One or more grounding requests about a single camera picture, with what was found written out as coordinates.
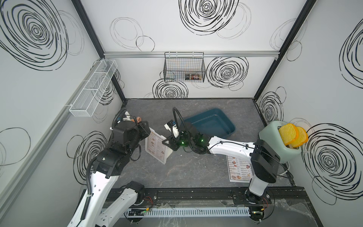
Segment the small items in basket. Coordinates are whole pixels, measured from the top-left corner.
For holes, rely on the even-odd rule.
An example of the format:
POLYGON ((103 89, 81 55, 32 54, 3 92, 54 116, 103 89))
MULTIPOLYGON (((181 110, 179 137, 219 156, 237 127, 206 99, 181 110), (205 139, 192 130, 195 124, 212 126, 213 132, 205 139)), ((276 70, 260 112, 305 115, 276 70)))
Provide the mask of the small items in basket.
POLYGON ((185 80, 202 80, 203 76, 199 74, 185 74, 185 80))

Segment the aluminium wall rail left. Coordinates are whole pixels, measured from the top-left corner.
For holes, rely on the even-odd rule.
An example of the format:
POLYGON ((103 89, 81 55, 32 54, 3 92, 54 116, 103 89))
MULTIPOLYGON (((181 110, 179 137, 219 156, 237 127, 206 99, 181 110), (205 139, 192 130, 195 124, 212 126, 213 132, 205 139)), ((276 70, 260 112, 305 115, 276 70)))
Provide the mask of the aluminium wall rail left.
POLYGON ((11 209, 14 202, 38 168, 45 154, 67 123, 70 107, 86 84, 89 72, 78 87, 73 90, 67 102, 58 100, 59 82, 52 79, 26 85, 25 89, 11 89, 9 101, 13 108, 9 113, 20 126, 11 126, 15 130, 10 138, 10 146, 1 144, 1 169, 12 178, 1 190, 1 216, 11 209))

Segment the black corner frame post right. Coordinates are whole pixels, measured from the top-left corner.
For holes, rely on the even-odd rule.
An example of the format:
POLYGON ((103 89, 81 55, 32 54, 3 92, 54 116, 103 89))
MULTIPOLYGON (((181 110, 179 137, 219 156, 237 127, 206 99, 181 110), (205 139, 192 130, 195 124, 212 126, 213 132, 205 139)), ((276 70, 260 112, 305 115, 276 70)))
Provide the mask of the black corner frame post right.
POLYGON ((314 5, 316 4, 317 0, 307 0, 300 11, 295 23, 293 24, 292 28, 290 29, 290 32, 288 33, 284 43, 282 44, 280 48, 280 54, 276 60, 274 60, 268 69, 262 83, 260 84, 257 92, 255 93, 253 100, 257 101, 260 96, 262 95, 264 89, 268 85, 269 81, 271 80, 272 76, 274 75, 276 69, 280 65, 280 63, 283 60, 284 55, 286 54, 288 48, 292 44, 293 40, 297 36, 297 33, 300 31, 301 27, 303 26, 303 23, 306 21, 308 15, 310 14, 311 10, 313 9, 314 5))

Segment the aluminium wall rail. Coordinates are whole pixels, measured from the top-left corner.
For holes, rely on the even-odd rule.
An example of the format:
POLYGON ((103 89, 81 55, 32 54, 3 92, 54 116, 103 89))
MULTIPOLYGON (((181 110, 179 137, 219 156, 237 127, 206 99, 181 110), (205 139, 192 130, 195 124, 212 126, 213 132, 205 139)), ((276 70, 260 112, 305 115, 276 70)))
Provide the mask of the aluminium wall rail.
POLYGON ((59 82, 52 79, 26 85, 25 89, 11 89, 9 101, 13 108, 9 113, 20 126, 11 126, 15 130, 10 138, 10 146, 1 144, 1 169, 12 178, 1 190, 1 216, 11 209, 14 202, 38 168, 45 154, 67 123, 70 107, 86 84, 89 72, 78 87, 73 90, 67 102, 58 100, 59 82))
POLYGON ((120 58, 196 58, 196 57, 273 57, 278 58, 279 51, 175 51, 175 52, 105 52, 104 57, 110 59, 120 58))

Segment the white mesh wall shelf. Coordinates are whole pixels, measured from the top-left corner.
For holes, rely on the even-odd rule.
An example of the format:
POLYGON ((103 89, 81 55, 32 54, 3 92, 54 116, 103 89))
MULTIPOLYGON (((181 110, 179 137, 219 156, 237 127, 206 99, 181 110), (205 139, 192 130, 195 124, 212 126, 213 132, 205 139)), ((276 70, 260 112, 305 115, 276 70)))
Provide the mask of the white mesh wall shelf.
POLYGON ((101 59, 92 66, 83 89, 70 107, 74 117, 92 117, 117 69, 111 59, 101 59))

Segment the yellow toast slice front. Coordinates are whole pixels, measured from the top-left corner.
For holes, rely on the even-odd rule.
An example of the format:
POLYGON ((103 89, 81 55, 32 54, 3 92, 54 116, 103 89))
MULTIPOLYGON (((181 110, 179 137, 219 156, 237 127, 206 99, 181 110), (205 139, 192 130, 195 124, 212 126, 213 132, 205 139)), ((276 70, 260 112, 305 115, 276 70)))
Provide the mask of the yellow toast slice front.
POLYGON ((278 130, 280 137, 285 146, 293 143, 299 137, 299 131, 293 124, 286 124, 278 130))

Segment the yellow toast slice back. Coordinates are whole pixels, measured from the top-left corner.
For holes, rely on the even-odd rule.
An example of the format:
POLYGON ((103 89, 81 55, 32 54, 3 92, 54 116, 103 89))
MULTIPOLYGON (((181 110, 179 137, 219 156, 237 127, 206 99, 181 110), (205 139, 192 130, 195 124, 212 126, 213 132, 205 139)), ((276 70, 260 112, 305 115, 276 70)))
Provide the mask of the yellow toast slice back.
POLYGON ((299 133, 298 138, 288 145, 289 148, 298 148, 308 141, 308 134, 306 130, 299 126, 297 126, 297 129, 299 133))

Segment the teal plastic tray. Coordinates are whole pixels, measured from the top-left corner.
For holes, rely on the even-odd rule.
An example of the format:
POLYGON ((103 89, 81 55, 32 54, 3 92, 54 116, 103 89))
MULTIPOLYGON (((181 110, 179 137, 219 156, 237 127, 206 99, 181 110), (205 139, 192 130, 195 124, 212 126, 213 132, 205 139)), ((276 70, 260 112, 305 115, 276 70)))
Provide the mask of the teal plastic tray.
POLYGON ((191 123, 201 134, 224 139, 231 136, 236 130, 233 122, 218 108, 189 117, 185 119, 185 122, 191 123))

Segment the mint green toaster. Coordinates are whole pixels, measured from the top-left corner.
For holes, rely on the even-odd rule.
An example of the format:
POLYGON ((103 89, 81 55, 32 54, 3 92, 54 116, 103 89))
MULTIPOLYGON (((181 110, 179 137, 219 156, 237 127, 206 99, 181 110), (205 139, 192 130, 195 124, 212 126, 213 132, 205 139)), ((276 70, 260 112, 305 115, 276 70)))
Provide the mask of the mint green toaster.
POLYGON ((301 149, 286 147, 278 132, 286 122, 273 121, 259 132, 259 138, 264 140, 279 155, 280 163, 284 164, 301 154, 301 149))

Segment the black corner frame post left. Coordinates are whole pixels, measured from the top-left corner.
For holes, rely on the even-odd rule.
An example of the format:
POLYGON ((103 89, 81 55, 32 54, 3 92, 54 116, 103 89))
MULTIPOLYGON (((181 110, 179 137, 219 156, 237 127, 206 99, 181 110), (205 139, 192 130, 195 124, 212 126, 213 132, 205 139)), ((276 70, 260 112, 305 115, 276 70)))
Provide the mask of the black corner frame post left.
MULTIPOLYGON (((82 2, 80 0, 71 0, 71 2, 73 4, 73 6, 74 6, 80 20, 81 20, 81 22, 82 22, 86 32, 87 32, 87 34, 88 34, 88 36, 89 36, 89 38, 90 38, 90 40, 91 40, 91 42, 92 42, 92 44, 93 44, 93 46, 94 46, 94 48, 96 50, 98 56, 100 58, 104 58, 105 51, 104 51, 104 49, 103 49, 103 47, 102 47, 96 33, 95 33, 95 30, 94 30, 94 28, 93 28, 93 26, 91 24, 91 21, 90 21, 87 13, 85 11, 85 8, 84 8, 82 2)), ((122 88, 120 87, 120 84, 117 81, 116 77, 113 76, 111 81, 112 81, 112 84, 113 84, 114 88, 116 89, 116 92, 117 92, 120 100, 122 101, 123 105, 127 105, 128 100, 126 99, 126 97, 125 97, 125 95, 124 95, 124 93, 122 91, 122 88)))

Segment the yellow toast slice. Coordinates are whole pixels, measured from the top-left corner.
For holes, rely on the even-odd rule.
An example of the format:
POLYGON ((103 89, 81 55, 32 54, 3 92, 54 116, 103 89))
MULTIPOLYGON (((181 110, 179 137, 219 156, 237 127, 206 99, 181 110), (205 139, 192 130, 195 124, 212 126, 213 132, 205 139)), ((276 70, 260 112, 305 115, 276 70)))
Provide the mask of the yellow toast slice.
POLYGON ((298 148, 308 141, 308 134, 306 130, 299 126, 297 126, 297 129, 299 133, 298 138, 288 145, 289 148, 298 148))
POLYGON ((278 130, 280 137, 285 146, 293 143, 299 137, 299 131, 293 124, 286 124, 278 130))

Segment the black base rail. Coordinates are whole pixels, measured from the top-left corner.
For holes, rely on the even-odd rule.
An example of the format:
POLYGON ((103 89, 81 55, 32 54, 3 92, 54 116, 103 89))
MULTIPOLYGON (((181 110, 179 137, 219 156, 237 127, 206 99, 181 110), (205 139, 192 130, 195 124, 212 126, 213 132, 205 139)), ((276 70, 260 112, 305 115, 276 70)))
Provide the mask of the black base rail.
POLYGON ((233 205, 270 205, 279 199, 307 199, 302 187, 269 187, 261 196, 247 192, 248 187, 229 188, 145 188, 141 190, 144 198, 154 205, 163 201, 231 201, 233 205))

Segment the aluminium wall rail back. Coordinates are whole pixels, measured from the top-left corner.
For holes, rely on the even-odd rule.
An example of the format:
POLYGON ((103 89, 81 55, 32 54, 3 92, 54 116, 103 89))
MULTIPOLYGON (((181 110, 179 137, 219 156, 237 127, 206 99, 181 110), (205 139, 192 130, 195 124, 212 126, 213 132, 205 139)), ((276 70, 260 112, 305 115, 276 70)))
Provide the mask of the aluminium wall rail back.
POLYGON ((105 52, 104 57, 110 59, 120 58, 196 58, 196 57, 273 57, 278 58, 279 51, 175 51, 175 52, 105 52))

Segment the black corner frame post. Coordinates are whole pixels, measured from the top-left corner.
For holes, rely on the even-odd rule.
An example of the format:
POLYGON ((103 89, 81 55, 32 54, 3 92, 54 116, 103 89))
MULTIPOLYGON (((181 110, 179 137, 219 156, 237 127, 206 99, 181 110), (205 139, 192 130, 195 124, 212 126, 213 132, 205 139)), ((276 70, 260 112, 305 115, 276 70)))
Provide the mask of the black corner frame post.
MULTIPOLYGON (((104 58, 105 51, 104 51, 104 49, 103 49, 103 47, 102 47, 96 33, 95 33, 95 30, 94 30, 94 28, 93 28, 93 26, 91 24, 91 21, 90 21, 87 13, 85 11, 85 8, 84 8, 82 2, 80 0, 71 0, 71 2, 73 4, 73 6, 74 6, 80 20, 81 20, 81 22, 82 22, 86 32, 87 32, 87 34, 88 34, 88 36, 89 36, 89 38, 90 38, 90 40, 91 40, 91 42, 92 42, 92 44, 93 44, 93 46, 94 46, 94 48, 96 50, 98 56, 100 58, 104 58)), ((125 95, 124 95, 124 93, 122 91, 122 88, 120 87, 120 84, 117 81, 116 77, 113 76, 111 81, 112 81, 112 84, 113 84, 114 88, 116 89, 116 92, 117 92, 120 100, 122 101, 123 105, 127 105, 128 100, 126 99, 126 97, 125 97, 125 95)))
POLYGON ((297 36, 297 33, 300 31, 301 27, 303 26, 303 23, 306 21, 308 15, 310 14, 311 10, 313 9, 314 5, 316 4, 317 0, 307 0, 300 11, 295 23, 293 24, 292 28, 290 29, 290 32, 288 33, 284 43, 282 44, 280 48, 280 54, 276 60, 274 60, 268 69, 262 83, 260 84, 257 92, 255 93, 253 100, 257 101, 260 96, 262 95, 264 89, 268 85, 269 81, 271 80, 272 76, 274 75, 276 69, 280 65, 280 63, 283 60, 284 55, 286 54, 288 48, 292 44, 293 40, 297 36))

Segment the orange ceramic mug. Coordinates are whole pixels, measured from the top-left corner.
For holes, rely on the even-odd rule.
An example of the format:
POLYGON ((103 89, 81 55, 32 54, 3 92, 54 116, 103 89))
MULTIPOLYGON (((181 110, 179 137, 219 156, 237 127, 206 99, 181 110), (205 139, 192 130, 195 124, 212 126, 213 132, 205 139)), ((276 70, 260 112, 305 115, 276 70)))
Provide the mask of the orange ceramic mug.
POLYGON ((135 123, 139 124, 139 123, 142 121, 142 119, 141 119, 141 117, 135 117, 135 116, 133 116, 133 117, 131 118, 131 121, 133 121, 133 122, 135 122, 135 123))

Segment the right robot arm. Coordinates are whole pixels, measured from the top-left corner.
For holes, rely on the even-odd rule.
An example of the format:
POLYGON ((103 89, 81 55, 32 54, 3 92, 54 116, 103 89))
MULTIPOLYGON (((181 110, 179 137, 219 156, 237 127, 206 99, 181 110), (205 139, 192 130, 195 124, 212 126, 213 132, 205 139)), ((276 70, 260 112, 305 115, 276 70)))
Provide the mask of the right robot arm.
POLYGON ((189 147, 192 152, 200 155, 225 155, 247 161, 254 173, 244 193, 244 199, 250 204, 258 204, 260 201, 268 203, 264 196, 266 188, 270 183, 276 182, 281 165, 280 156, 270 145, 261 139, 256 142, 237 142, 202 134, 192 124, 184 121, 175 107, 173 116, 173 120, 164 125, 171 136, 162 141, 163 145, 173 151, 180 147, 189 147))

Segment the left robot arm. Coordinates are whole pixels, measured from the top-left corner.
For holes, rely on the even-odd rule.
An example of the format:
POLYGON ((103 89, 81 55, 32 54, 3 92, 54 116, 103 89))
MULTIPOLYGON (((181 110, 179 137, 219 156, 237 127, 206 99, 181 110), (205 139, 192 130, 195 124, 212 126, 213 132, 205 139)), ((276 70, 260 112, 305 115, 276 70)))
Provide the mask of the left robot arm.
POLYGON ((109 192, 132 160, 132 153, 141 148, 140 142, 151 133, 147 121, 127 119, 126 112, 123 107, 115 115, 110 141, 88 164, 87 190, 68 224, 70 227, 112 227, 128 208, 143 202, 144 185, 131 181, 122 194, 105 211, 102 210, 109 192))

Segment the old dim sum menu sheet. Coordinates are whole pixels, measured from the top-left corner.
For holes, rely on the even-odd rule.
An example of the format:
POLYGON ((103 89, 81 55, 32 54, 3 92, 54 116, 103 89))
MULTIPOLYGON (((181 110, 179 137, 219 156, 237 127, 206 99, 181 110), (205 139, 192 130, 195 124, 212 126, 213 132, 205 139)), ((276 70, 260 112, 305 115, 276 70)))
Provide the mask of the old dim sum menu sheet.
POLYGON ((252 165, 241 159, 227 156, 229 181, 233 183, 249 183, 253 178, 252 165))

